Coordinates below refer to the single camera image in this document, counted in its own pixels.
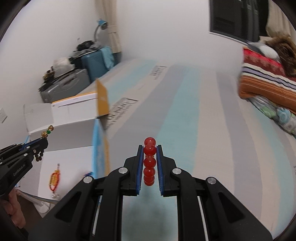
pile of clothes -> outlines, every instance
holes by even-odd
[[[239,96],[296,138],[296,45],[290,37],[244,48]]]

curtain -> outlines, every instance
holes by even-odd
[[[117,28],[117,0],[100,0],[104,11],[104,20],[108,21],[108,35],[113,53],[121,52],[121,44]]]
[[[277,35],[291,36],[291,24],[283,11],[272,0],[268,0],[269,14],[266,32],[269,37]]]

bed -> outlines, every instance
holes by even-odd
[[[134,59],[101,82],[110,104],[111,170],[152,136],[192,176],[216,177],[273,238],[289,225],[296,213],[296,140],[238,97],[236,76]],[[151,187],[143,183],[138,197],[124,197],[123,240],[177,240],[177,225],[176,199],[160,196],[157,178]]]

human hand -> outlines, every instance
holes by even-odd
[[[22,229],[26,225],[26,220],[17,200],[15,188],[8,194],[8,201],[1,200],[1,203],[14,225]]]

blue lamp shade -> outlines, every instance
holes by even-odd
[[[108,27],[108,22],[101,19],[98,21],[98,25],[101,27],[102,30],[105,30]]]

